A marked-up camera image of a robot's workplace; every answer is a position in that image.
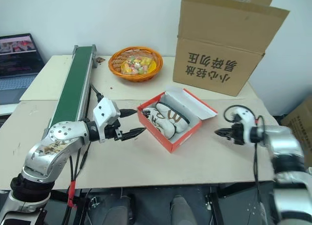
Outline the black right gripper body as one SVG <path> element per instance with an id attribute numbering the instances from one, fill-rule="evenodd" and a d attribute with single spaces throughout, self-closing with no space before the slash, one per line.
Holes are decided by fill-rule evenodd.
<path id="1" fill-rule="evenodd" d="M 234 123 L 231 127 L 231 137 L 234 144 L 244 145 L 244 127 L 241 123 Z"/>

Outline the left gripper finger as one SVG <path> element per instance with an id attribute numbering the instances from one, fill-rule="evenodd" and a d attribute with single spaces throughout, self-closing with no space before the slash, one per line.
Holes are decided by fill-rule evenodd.
<path id="1" fill-rule="evenodd" d="M 135 138 L 145 130 L 146 130 L 145 127 L 139 127 L 139 128 L 131 129 L 129 132 L 122 133 L 121 140 L 125 141 L 125 140 Z"/>
<path id="2" fill-rule="evenodd" d="M 137 110 L 135 109 L 120 109 L 120 118 L 129 117 L 135 113 L 137 113 Z"/>

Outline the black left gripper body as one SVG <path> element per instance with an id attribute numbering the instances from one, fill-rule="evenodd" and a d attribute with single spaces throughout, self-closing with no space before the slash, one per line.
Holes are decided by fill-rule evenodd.
<path id="1" fill-rule="evenodd" d="M 101 126 L 98 129 L 99 142 L 103 143 L 106 139 L 114 139 L 115 141 L 122 140 L 122 132 L 120 131 L 119 119 L 114 121 L 112 124 L 107 124 L 106 126 Z"/>

